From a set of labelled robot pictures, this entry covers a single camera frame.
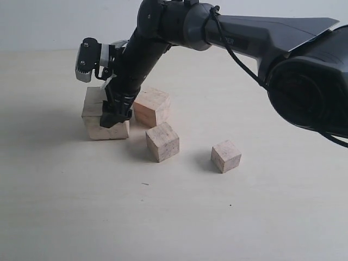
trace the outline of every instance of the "light wooden table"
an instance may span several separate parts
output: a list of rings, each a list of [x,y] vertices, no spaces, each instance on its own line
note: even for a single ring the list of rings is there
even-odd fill
[[[89,141],[77,51],[0,54],[1,261],[347,260],[348,151],[296,128],[222,49],[174,48],[143,88],[172,98],[181,152]],[[255,63],[244,59],[255,70]],[[243,156],[218,174],[213,145]]]

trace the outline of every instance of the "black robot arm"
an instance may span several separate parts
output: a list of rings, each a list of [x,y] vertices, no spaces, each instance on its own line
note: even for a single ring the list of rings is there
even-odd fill
[[[143,0],[126,46],[86,38],[76,76],[89,82],[95,70],[105,81],[101,126],[110,128],[132,117],[142,83],[171,47],[205,51],[218,46],[267,90],[285,120],[327,138],[348,138],[347,27],[330,30],[339,22],[331,18],[229,16],[218,11],[198,0]],[[234,52],[254,58],[257,75]]]

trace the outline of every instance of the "cable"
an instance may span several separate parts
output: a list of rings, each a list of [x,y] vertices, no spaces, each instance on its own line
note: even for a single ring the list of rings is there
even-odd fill
[[[255,73],[253,73],[245,64],[243,64],[243,62],[241,60],[238,59],[238,57],[234,54],[234,52],[232,51],[231,47],[229,46],[227,40],[226,40],[226,37],[225,35],[223,34],[222,32],[222,28],[221,28],[221,24],[220,24],[220,21],[218,19],[218,11],[220,10],[220,7],[218,5],[216,5],[215,7],[212,7],[210,9],[210,16],[211,18],[215,21],[216,23],[216,26],[217,26],[217,29],[219,31],[219,34],[220,34],[220,37],[221,37],[221,41],[222,43],[224,44],[227,52],[230,54],[230,56],[233,58],[233,60],[249,75],[251,76],[261,87],[263,87],[266,91],[270,92],[270,89],[269,89],[269,86],[266,84],[266,82],[264,82],[262,79],[260,79]],[[285,93],[281,92],[280,90],[272,90],[272,91],[276,91],[278,92],[278,94],[280,94],[281,96],[283,97],[286,97],[286,98],[289,98],[288,95],[286,95]],[[317,133],[319,133],[320,135],[322,135],[324,138],[328,139],[329,141],[337,144],[337,145],[340,145],[342,147],[345,147],[345,148],[348,148],[348,143],[342,141],[342,140],[339,140],[337,138],[335,138],[334,136],[328,134],[327,132],[325,131],[321,131],[322,127],[321,124],[318,124],[317,122],[318,121],[314,121],[312,119],[312,117],[309,117],[310,118],[310,123],[312,126],[317,126],[317,128],[315,127],[315,131]]]

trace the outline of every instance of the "wooden cube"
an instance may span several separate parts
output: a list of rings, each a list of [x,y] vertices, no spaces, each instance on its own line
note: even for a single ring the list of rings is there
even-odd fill
[[[129,138],[129,121],[118,123],[111,128],[100,126],[103,114],[103,100],[106,94],[100,87],[88,87],[83,105],[82,119],[92,140],[120,140]]]
[[[229,140],[213,146],[212,161],[221,171],[226,173],[239,166],[241,153]]]
[[[143,125],[153,128],[169,117],[171,100],[169,94],[149,88],[141,91],[133,103],[135,119]]]
[[[179,153],[179,136],[172,127],[164,122],[146,131],[147,147],[156,158],[162,162]]]

